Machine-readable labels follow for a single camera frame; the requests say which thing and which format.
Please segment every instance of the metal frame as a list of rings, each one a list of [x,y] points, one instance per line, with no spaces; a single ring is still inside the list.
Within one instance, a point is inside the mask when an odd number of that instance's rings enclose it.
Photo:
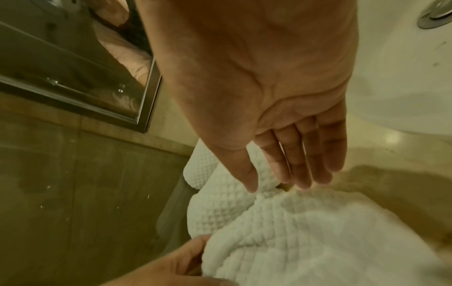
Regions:
[[[147,78],[143,103],[137,118],[127,117],[125,115],[121,115],[98,106],[90,105],[88,103],[73,100],[55,92],[47,91],[34,86],[24,86],[23,83],[3,77],[0,79],[0,91],[145,133],[148,128],[149,119],[157,98],[160,83],[161,74],[157,64],[155,63],[155,59],[153,59],[149,76]]]

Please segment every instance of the palm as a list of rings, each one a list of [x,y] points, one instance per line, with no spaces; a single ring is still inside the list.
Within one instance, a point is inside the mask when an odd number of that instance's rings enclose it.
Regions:
[[[347,150],[355,1],[179,2],[143,2],[141,15],[200,138],[248,190],[257,188],[252,140],[282,182],[330,182]]]

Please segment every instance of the bathroom floor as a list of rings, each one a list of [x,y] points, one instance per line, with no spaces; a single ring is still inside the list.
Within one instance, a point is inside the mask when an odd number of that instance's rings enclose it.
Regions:
[[[394,212],[452,265],[452,139],[347,120],[349,152],[335,188]]]

